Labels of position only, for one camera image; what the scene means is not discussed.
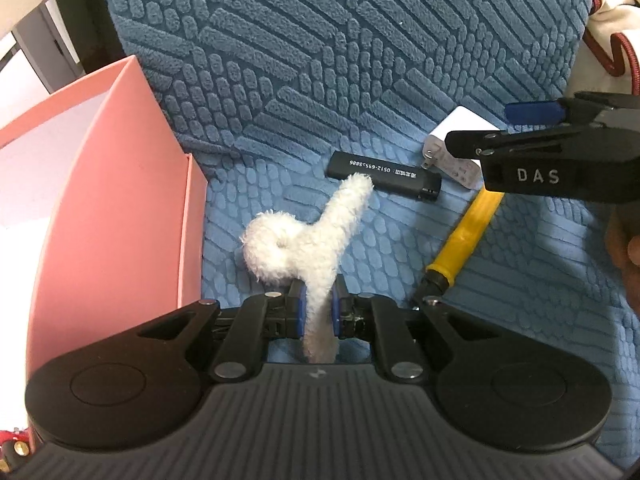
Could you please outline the person's right hand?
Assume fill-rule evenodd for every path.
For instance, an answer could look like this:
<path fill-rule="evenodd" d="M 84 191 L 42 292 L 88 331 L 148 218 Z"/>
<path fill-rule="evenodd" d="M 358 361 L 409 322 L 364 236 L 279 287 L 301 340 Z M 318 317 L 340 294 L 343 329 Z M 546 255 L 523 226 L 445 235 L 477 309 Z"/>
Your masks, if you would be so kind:
<path fill-rule="evenodd" d="M 639 237 L 628 237 L 617 209 L 614 208 L 605 232 L 605 247 L 612 263 L 620 271 L 629 307 L 639 314 L 640 310 L 640 268 Z"/>

